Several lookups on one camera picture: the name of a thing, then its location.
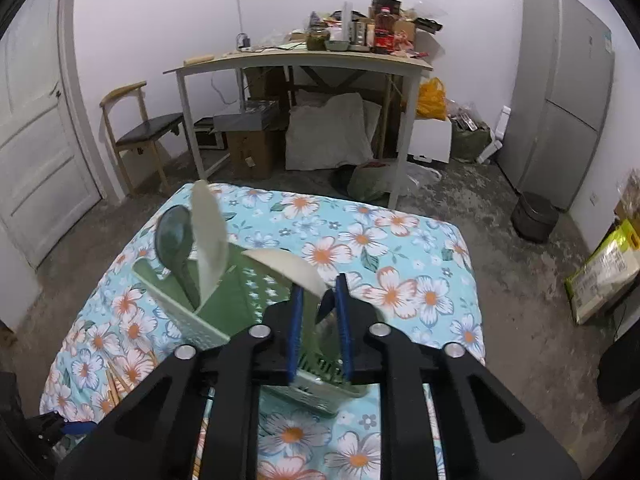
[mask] white door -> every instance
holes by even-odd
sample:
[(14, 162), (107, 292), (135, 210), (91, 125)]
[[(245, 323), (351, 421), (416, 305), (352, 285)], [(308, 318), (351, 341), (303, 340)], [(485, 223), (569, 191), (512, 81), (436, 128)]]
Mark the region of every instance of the white door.
[(27, 0), (0, 40), (0, 216), (36, 267), (99, 199), (60, 79), (58, 0)]

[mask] table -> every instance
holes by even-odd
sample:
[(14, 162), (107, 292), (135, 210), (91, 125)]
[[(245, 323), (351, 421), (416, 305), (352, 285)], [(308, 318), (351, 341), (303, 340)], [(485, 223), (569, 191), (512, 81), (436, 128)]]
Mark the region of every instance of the table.
[[(218, 70), (236, 70), (239, 74), (239, 70), (243, 68), (267, 66), (349, 68), (353, 70), (400, 75), (405, 78), (406, 110), (411, 110), (412, 112), (406, 114), (404, 124), (401, 125), (399, 132), (398, 168), (388, 204), (390, 209), (395, 209), (398, 204), (401, 179), (406, 174), (404, 167), (406, 165), (411, 132), (414, 127), (415, 107), (420, 89), (420, 78), (424, 71), (431, 71), (433, 67), (420, 59), (372, 54), (369, 52), (309, 51), (302, 47), (292, 50), (273, 48), (260, 52), (233, 52), (213, 60), (167, 70), (164, 74), (175, 73), (178, 81), (186, 134), (192, 146), (197, 146), (197, 142), (185, 78), (193, 74), (216, 72)], [(244, 85), (241, 75), (238, 77), (240, 81), (239, 87), (243, 88)], [(193, 159), (198, 170), (198, 176), (203, 180), (206, 180), (208, 176), (214, 173), (227, 158), (228, 155), (217, 161), (210, 168), (204, 168), (200, 153), (196, 149), (193, 150)]]
[[(98, 282), (51, 365), (41, 413), (55, 410), (68, 420), (98, 422), (113, 407), (114, 389), (126, 395), (183, 342), (131, 266), (144, 256), (162, 272), (153, 248), (156, 221), (171, 206), (189, 206), (191, 186), (179, 189), (142, 226)], [(329, 283), (344, 272), (354, 296), (377, 306), (391, 325), (416, 342), (440, 348), (459, 341), (484, 360), (476, 282), (455, 226), (322, 196), (228, 184), (210, 184), (209, 189), (228, 218), (229, 240), (246, 248), (291, 250), (315, 264)], [(320, 245), (328, 251), (327, 261), (314, 260), (314, 248)], [(124, 385), (110, 384), (112, 369)], [(433, 414), (428, 394), (427, 403)], [(442, 465), (433, 415), (431, 420)], [(292, 402), (262, 394), (259, 445), (258, 467), (266, 479), (278, 474), (284, 478), (283, 472), (292, 470), (297, 476), (290, 476), (300, 480), (347, 478), (346, 465), (354, 453), (362, 455), (357, 457), (360, 466), (353, 471), (357, 475), (348, 478), (368, 474), (375, 479), (380, 456), (378, 388), (345, 403), (336, 418), (319, 418)], [(105, 459), (117, 462), (107, 451)]]

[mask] door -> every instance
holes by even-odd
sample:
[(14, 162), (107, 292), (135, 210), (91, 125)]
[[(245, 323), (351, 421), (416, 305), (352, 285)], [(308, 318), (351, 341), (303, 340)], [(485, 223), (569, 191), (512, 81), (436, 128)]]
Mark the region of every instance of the door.
[(522, 191), (538, 193), (557, 208), (569, 209), (597, 143), (596, 130), (547, 102)]
[(0, 216), (36, 267), (99, 198), (60, 79), (58, 0), (26, 0), (0, 40)]
[(599, 131), (613, 77), (611, 32), (578, 0), (560, 0), (560, 23), (549, 100)]

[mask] yellow-green package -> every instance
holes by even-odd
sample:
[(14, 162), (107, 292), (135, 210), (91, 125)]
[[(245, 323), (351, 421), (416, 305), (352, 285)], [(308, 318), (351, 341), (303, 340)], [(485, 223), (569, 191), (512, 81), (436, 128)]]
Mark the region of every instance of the yellow-green package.
[(640, 240), (625, 220), (585, 264), (564, 280), (574, 319), (585, 323), (640, 271)]

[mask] door frame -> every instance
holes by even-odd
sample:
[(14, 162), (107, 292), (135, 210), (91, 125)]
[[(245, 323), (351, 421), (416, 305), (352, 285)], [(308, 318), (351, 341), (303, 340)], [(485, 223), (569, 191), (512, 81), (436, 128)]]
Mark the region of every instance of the door frame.
[(74, 0), (58, 0), (58, 58), (66, 106), (84, 160), (100, 196), (118, 204), (120, 200), (104, 167), (80, 91), (74, 46)]

